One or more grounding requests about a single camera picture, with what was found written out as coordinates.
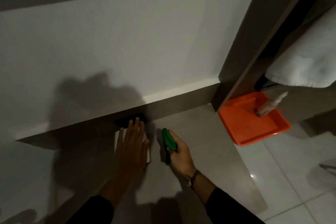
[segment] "orange tray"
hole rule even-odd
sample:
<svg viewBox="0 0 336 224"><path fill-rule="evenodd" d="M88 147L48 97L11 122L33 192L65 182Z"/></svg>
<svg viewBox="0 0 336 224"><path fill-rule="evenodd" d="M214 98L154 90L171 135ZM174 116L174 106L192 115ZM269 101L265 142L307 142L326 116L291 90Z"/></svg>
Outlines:
<svg viewBox="0 0 336 224"><path fill-rule="evenodd" d="M263 92L253 92L230 99L220 109L218 115L235 144L246 146L291 128L277 108L262 117L255 115L268 100Z"/></svg>

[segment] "black sleeve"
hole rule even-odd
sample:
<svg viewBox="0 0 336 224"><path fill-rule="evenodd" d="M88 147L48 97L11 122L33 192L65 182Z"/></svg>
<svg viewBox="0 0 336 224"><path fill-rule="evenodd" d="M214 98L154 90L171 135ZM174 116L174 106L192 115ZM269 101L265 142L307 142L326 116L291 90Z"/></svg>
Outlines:
<svg viewBox="0 0 336 224"><path fill-rule="evenodd" d="M211 193L205 209L213 224L264 223L220 188L216 188Z"/></svg>
<svg viewBox="0 0 336 224"><path fill-rule="evenodd" d="M111 203L101 197L91 197L86 203L66 222L74 223L98 223L111 224L114 209Z"/></svg>

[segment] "right hand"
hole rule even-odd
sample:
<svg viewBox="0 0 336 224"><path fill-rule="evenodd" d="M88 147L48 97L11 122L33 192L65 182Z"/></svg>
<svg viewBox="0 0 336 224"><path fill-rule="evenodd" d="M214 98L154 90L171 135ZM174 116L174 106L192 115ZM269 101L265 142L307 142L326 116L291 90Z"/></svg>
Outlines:
<svg viewBox="0 0 336 224"><path fill-rule="evenodd" d="M169 133L177 143L177 152L167 148L170 154L171 165L179 174L183 175L183 177L189 181L196 171L189 147L170 129Z"/></svg>

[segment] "green object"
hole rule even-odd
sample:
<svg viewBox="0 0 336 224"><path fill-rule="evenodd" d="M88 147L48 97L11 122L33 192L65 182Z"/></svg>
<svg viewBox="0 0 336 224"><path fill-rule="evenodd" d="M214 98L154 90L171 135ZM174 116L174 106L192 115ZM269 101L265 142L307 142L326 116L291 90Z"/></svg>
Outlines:
<svg viewBox="0 0 336 224"><path fill-rule="evenodd" d="M165 153L166 153L165 163L167 165L169 165L171 161L170 161L170 155L169 155L169 152L167 150L167 147L174 150L174 151L177 151L177 143L175 142L175 140L173 139L173 137L169 133L168 129L166 129L166 128L162 129L162 139L163 139L163 146L165 148L164 150L165 150Z"/></svg>

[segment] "wooden door frame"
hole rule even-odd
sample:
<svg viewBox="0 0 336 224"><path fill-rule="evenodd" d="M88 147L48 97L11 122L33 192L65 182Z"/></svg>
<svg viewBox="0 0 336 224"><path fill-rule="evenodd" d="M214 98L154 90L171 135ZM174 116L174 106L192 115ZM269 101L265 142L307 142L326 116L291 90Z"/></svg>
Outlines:
<svg viewBox="0 0 336 224"><path fill-rule="evenodd" d="M299 0L252 0L219 74L211 104L218 111Z"/></svg>

